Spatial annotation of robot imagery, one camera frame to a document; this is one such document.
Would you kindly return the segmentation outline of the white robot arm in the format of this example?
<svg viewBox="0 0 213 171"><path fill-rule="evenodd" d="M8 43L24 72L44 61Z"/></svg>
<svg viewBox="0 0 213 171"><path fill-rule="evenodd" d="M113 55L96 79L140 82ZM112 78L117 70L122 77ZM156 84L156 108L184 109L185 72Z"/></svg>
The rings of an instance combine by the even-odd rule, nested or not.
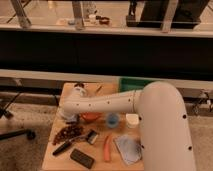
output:
<svg viewBox="0 0 213 171"><path fill-rule="evenodd" d="M154 81L141 90L94 97L73 88L60 115L69 120L83 112L139 115L145 171L197 171L185 103L172 84Z"/></svg>

